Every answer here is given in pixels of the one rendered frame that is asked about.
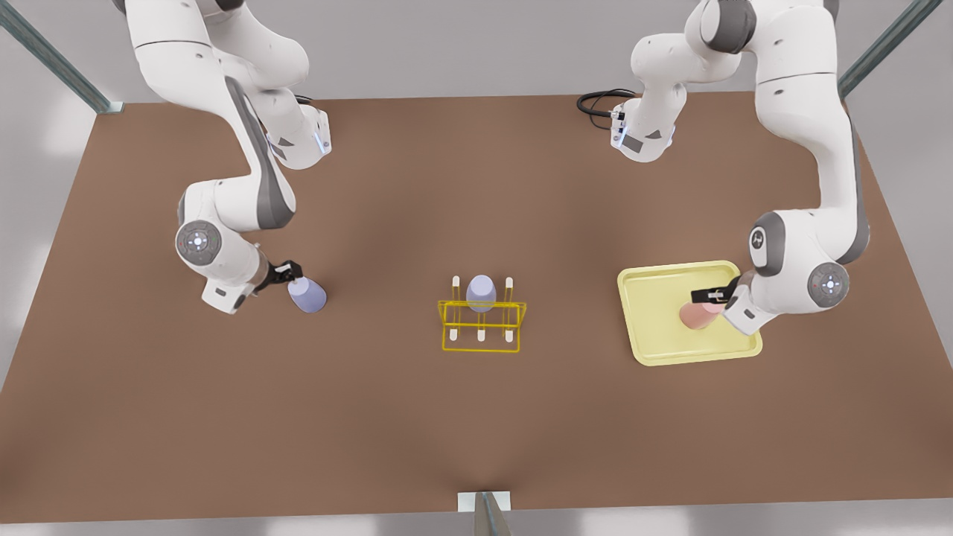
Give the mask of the silver frame post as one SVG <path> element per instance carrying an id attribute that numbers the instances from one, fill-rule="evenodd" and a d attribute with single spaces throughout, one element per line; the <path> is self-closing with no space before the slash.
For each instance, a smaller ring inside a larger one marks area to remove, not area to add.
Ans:
<path id="1" fill-rule="evenodd" d="M 925 21 L 934 10 L 938 9 L 944 0 L 911 0 L 910 4 L 894 19 L 877 37 L 871 46 L 854 61 L 854 63 L 838 79 L 838 95 L 842 101 L 854 91 L 858 85 L 882 61 L 896 50 L 899 44 L 906 40 L 916 28 Z"/>
<path id="2" fill-rule="evenodd" d="M 473 536 L 513 536 L 504 516 L 511 511 L 509 491 L 457 493 L 457 511 L 473 513 Z"/>
<path id="3" fill-rule="evenodd" d="M 0 0 L 0 27 L 3 27 L 20 45 L 23 45 L 53 75 L 65 84 L 82 102 L 96 113 L 120 113 L 121 101 L 111 101 L 45 37 L 11 6 L 9 0 Z"/>

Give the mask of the pale yellow tray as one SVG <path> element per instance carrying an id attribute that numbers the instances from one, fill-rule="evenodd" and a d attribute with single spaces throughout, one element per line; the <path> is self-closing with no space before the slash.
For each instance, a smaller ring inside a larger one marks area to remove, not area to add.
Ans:
<path id="1" fill-rule="evenodd" d="M 621 271 L 617 288 L 637 362 L 664 366 L 759 355 L 762 336 L 742 334 L 721 313 L 713 313 L 707 325 L 696 329 L 681 318 L 692 291 L 724 287 L 739 274 L 739 268 L 724 259 Z"/>

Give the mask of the lavender cup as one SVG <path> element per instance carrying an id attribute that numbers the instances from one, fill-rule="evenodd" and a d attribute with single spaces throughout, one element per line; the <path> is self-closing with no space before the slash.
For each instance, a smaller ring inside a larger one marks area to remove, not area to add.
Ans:
<path id="1" fill-rule="evenodd" d="M 471 279 L 465 298 L 473 312 L 489 312 L 497 301 L 496 285 L 487 275 L 477 275 Z"/>
<path id="2" fill-rule="evenodd" d="M 287 285 L 290 298 L 303 312 L 319 312 L 327 303 L 324 288 L 307 277 L 295 278 Z"/>

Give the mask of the pink cup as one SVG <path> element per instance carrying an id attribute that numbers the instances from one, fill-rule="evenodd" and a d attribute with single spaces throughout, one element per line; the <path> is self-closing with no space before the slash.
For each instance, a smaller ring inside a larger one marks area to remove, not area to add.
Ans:
<path id="1" fill-rule="evenodd" d="M 700 330 L 711 325 L 721 315 L 724 305 L 721 303 L 687 302 L 681 306 L 678 316 L 688 329 Z"/>

